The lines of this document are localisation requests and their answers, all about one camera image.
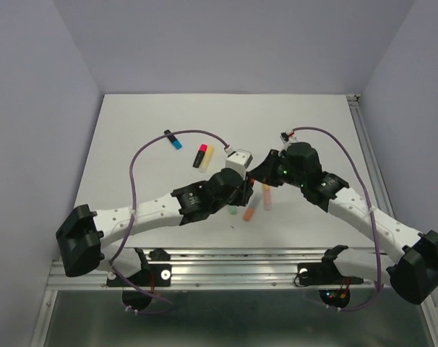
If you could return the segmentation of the pastel green highlighter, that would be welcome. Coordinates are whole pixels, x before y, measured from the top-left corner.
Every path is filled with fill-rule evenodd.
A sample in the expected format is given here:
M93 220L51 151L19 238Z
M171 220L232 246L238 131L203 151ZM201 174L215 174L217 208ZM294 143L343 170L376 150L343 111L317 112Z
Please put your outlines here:
M236 215L238 213L238 208L236 206L228 206L228 212L231 215Z

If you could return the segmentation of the black highlighter blue cap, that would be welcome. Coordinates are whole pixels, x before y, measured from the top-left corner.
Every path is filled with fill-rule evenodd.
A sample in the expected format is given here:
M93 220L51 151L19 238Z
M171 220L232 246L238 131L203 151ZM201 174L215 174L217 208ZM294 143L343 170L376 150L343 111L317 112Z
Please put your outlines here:
M173 133L167 129L164 131L164 134L166 135L166 138L169 140L169 142L177 149L180 150L182 148L182 144L179 142L179 140L176 138Z

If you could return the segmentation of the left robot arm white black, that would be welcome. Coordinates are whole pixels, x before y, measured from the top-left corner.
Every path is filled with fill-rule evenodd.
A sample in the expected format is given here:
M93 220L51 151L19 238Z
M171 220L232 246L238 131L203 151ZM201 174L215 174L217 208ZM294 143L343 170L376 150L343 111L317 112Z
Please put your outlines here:
M80 205L56 232L65 274L76 278L101 270L121 273L131 284L142 284L149 268L135 251L126 249L130 236L201 222L229 205L245 206L253 185L247 175L224 168L207 181L175 189L136 207L91 210Z

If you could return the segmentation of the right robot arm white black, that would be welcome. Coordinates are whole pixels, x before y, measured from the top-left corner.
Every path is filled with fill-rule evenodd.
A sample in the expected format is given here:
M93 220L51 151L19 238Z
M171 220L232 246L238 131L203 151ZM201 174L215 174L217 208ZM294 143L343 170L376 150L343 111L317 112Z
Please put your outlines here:
M383 213L339 176L323 171L317 151L306 142L271 150L249 175L272 187L297 187L303 197L371 239L375 250L337 245L316 263L302 264L301 286L334 285L351 278L392 287L410 304L421 304L438 286L438 233L420 232Z

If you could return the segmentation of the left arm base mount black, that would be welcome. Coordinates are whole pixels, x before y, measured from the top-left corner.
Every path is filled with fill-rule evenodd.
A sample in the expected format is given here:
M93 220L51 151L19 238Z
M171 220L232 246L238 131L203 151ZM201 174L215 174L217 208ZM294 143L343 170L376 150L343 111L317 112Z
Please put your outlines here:
M171 256L164 249L145 252L140 248L124 249L113 262L118 272L139 287L163 288L171 285Z

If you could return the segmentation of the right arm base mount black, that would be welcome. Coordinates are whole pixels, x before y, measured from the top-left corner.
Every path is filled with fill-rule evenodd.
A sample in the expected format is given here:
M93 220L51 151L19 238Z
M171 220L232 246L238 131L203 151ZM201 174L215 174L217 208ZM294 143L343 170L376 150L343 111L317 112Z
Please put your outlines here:
M342 276L334 265L323 262L303 262L298 264L296 273L296 285L307 286L330 286L330 285L361 285L362 278Z

